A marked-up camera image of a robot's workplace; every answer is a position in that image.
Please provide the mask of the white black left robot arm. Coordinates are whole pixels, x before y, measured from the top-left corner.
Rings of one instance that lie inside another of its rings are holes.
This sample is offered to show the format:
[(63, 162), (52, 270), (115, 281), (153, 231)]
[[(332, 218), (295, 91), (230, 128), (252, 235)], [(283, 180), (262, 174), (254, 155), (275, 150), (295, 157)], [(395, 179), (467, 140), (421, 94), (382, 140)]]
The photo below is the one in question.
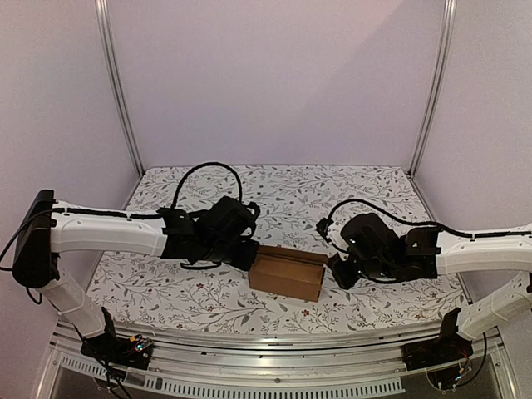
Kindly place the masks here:
[(177, 260), (187, 270), (228, 264), (249, 271), (259, 249), (253, 238), (259, 214), (257, 204), (228, 196), (195, 212), (170, 207), (131, 213), (80, 208), (42, 190), (5, 246), (14, 251), (7, 271), (20, 285), (46, 297), (105, 360), (115, 361), (124, 345), (112, 333), (112, 319), (59, 268), (60, 254), (115, 251)]

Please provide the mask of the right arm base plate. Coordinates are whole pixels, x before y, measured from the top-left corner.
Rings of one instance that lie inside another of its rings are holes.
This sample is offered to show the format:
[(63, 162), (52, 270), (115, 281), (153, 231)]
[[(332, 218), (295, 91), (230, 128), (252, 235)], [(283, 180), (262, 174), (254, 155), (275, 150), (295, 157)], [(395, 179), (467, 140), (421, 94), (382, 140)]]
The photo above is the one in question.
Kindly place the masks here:
[(473, 354), (472, 341), (458, 334), (457, 320), (460, 308), (447, 313), (436, 338), (405, 344), (401, 347), (401, 359), (407, 371), (436, 367), (449, 362), (453, 366), (428, 372), (429, 383), (440, 391), (456, 389), (466, 371), (466, 364)]

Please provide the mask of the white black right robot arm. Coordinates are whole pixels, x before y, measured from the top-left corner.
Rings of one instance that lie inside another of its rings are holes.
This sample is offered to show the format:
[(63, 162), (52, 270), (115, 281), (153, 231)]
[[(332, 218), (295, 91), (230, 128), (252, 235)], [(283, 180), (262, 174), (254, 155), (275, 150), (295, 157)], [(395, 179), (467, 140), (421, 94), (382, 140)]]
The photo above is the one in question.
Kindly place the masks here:
[(328, 261), (344, 289), (364, 278), (375, 283), (405, 283), (472, 271), (513, 270), (504, 286), (477, 303), (463, 305), (451, 330), (435, 338), (430, 355), (448, 362), (462, 347), (487, 330), (531, 308), (531, 227), (514, 231), (454, 232), (420, 222), (400, 236), (374, 213), (359, 214), (345, 224), (324, 218), (317, 231), (336, 253)]

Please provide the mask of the brown cardboard box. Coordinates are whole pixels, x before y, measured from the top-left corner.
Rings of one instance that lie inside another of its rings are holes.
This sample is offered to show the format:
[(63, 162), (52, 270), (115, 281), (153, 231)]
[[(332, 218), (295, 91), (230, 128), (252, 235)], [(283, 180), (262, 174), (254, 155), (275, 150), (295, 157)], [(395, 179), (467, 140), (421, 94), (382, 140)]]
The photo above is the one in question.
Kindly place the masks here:
[(249, 287), (265, 293), (317, 303), (326, 254), (260, 245), (249, 270)]

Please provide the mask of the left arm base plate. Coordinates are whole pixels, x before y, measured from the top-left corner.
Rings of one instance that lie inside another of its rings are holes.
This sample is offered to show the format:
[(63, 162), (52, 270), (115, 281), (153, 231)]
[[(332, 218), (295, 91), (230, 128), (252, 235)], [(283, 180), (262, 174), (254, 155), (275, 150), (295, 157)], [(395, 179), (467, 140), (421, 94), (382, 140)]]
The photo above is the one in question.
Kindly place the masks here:
[(101, 308), (104, 317), (103, 333), (82, 339), (81, 354), (102, 362), (147, 370), (153, 353), (153, 341), (141, 334), (124, 338), (116, 335), (111, 315)]

